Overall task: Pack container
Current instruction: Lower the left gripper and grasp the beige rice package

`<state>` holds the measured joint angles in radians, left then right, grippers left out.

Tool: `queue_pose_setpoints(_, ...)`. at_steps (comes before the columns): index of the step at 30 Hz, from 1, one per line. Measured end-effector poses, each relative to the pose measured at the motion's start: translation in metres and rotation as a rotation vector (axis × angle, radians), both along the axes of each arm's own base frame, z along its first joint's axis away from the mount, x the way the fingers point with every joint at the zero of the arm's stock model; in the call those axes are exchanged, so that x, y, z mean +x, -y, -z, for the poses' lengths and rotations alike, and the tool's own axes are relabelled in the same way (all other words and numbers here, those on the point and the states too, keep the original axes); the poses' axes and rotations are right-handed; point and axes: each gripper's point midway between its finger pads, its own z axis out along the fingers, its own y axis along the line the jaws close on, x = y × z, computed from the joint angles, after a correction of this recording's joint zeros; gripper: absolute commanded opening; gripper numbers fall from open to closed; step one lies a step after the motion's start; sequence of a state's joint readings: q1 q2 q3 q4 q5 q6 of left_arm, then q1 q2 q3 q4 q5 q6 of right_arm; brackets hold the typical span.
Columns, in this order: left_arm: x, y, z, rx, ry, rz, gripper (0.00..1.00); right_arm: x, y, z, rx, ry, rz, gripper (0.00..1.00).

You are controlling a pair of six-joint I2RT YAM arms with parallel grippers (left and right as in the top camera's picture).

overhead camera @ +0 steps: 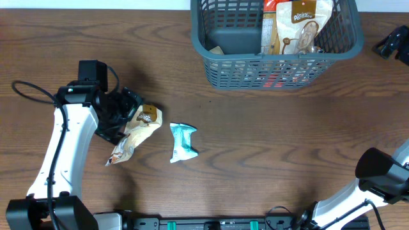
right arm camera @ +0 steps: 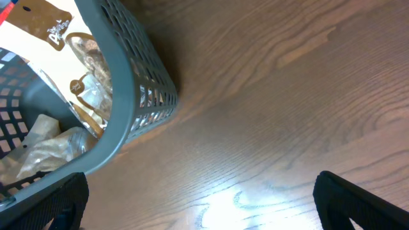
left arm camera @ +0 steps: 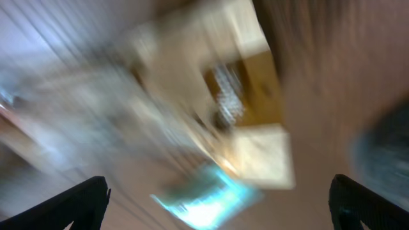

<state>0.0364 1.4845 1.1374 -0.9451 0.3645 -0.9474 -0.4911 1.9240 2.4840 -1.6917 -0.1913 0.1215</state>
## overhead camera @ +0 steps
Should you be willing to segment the beige Paritree snack bag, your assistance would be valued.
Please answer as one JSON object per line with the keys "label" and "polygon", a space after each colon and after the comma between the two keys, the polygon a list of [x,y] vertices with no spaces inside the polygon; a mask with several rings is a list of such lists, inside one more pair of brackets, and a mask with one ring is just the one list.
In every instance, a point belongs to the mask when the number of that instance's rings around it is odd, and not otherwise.
{"label": "beige Paritree snack bag", "polygon": [[331,18],[332,0],[285,1],[276,5],[280,54],[306,53]]}

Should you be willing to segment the teal white snack packet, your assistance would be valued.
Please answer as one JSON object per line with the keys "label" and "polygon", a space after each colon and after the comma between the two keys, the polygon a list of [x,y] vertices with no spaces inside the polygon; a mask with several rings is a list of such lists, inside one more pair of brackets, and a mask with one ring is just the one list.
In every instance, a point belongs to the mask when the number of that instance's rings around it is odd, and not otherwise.
{"label": "teal white snack packet", "polygon": [[196,128],[183,123],[170,123],[170,129],[174,137],[173,155],[170,163],[189,160],[199,155],[191,145],[191,135],[197,131]]}

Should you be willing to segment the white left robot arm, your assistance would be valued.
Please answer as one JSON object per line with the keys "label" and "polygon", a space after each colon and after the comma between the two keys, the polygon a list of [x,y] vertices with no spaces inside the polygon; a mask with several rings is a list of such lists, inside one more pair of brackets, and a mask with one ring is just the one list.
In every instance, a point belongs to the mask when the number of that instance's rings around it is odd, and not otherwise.
{"label": "white left robot arm", "polygon": [[74,80],[51,96],[56,110],[49,147],[24,199],[11,200],[11,229],[98,229],[81,200],[82,175],[93,135],[117,144],[142,98],[128,88],[108,92],[99,80]]}

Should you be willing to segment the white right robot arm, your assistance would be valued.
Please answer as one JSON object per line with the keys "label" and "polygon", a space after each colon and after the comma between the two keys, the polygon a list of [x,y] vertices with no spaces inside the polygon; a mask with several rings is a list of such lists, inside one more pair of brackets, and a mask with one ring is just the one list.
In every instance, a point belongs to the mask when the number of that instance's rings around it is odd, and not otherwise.
{"label": "white right robot arm", "polygon": [[384,229],[379,207],[408,202],[408,142],[393,155],[377,148],[364,152],[355,168],[355,179],[332,197],[303,212],[293,229],[353,229],[358,219],[373,210]]}

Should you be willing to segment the spaghetti packet orange and tan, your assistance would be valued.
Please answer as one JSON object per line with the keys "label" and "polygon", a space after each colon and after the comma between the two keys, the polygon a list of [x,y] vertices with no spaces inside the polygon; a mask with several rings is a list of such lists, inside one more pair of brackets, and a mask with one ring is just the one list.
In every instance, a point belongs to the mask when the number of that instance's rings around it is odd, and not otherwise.
{"label": "spaghetti packet orange and tan", "polygon": [[279,54],[280,43],[277,32],[276,12],[279,3],[288,0],[264,0],[261,30],[261,53]]}

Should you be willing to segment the beige Paritree dried food bag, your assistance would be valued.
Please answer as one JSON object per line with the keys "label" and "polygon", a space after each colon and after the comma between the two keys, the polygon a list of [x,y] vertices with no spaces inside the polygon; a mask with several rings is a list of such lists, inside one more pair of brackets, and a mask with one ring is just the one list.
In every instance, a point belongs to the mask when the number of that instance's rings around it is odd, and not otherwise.
{"label": "beige Paritree dried food bag", "polygon": [[125,126],[125,136],[113,149],[105,166],[129,160],[136,147],[162,126],[162,111],[154,105],[140,105],[134,117]]}

